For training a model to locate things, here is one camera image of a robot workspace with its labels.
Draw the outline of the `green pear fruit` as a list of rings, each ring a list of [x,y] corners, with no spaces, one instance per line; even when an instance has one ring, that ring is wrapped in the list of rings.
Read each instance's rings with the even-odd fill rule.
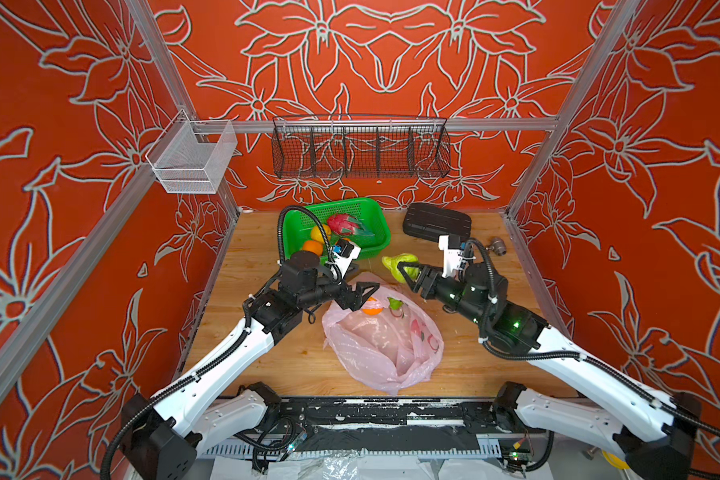
[[[410,267],[409,264],[418,264],[419,259],[416,255],[410,253],[403,253],[396,256],[383,256],[381,258],[382,265],[390,272],[393,278],[398,283],[405,283],[406,278],[409,277],[411,280],[417,280],[419,275],[419,269]],[[399,265],[406,263],[407,266],[403,268],[405,275],[400,271]]]

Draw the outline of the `yellow lemon fruit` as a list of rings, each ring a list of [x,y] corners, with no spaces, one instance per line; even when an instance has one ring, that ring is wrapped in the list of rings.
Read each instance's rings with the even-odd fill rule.
[[[310,238],[315,242],[323,243],[324,239],[330,240],[332,231],[326,224],[322,224],[320,227],[314,226],[310,231]]]

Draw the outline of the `pink plastic bag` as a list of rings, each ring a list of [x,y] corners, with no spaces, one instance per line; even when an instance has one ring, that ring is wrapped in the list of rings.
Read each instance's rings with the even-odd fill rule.
[[[435,321],[378,276],[363,272],[351,283],[358,281],[380,284],[371,297],[385,305],[384,311],[369,316],[331,303],[321,319],[325,344],[352,378],[374,390],[396,396],[428,381],[445,350]]]

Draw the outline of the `red green dragon fruit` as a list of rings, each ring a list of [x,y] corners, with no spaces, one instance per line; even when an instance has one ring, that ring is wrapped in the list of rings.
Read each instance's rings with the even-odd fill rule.
[[[326,224],[331,231],[343,236],[373,236],[374,233],[357,217],[347,213],[337,213],[329,216]]]

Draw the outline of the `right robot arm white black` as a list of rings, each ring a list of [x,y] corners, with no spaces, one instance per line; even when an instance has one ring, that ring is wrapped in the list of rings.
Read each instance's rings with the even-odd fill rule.
[[[614,455],[642,479],[714,478],[714,473],[692,466],[698,433],[720,438],[719,428],[701,420],[695,399],[669,395],[629,377],[541,316],[509,301],[507,279],[478,240],[443,235],[439,248],[440,267],[397,264],[396,271],[411,291],[474,323],[479,344],[493,356],[533,365],[595,404],[585,407],[554,400],[508,382],[493,403],[499,425],[577,439]]]

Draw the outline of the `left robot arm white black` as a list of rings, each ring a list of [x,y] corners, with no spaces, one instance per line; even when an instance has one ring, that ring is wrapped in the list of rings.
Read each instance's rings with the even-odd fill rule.
[[[304,315],[331,301],[357,311],[378,290],[376,282],[348,283],[361,248],[346,234],[336,242],[323,241],[325,261],[311,251],[286,254],[284,223],[291,212],[310,218],[321,235],[331,230],[304,207],[291,205],[280,212],[277,271],[243,301],[242,319],[210,353],[151,397],[137,394],[127,402],[120,430],[101,460],[100,478],[111,478],[118,453],[143,479],[183,478],[199,451],[259,426],[278,403],[269,387],[255,384],[214,407],[235,379],[298,326]]]

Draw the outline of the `orange fruit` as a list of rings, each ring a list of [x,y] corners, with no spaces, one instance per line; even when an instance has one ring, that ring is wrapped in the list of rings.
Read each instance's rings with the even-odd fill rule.
[[[324,245],[315,240],[307,240],[304,242],[301,250],[312,252],[318,256],[322,256],[324,252]]]
[[[381,301],[375,299],[374,297],[370,297],[365,302],[365,304],[361,307],[361,311],[365,315],[369,315],[369,316],[378,315],[378,314],[382,313],[384,311],[384,309],[385,309],[385,305]]]

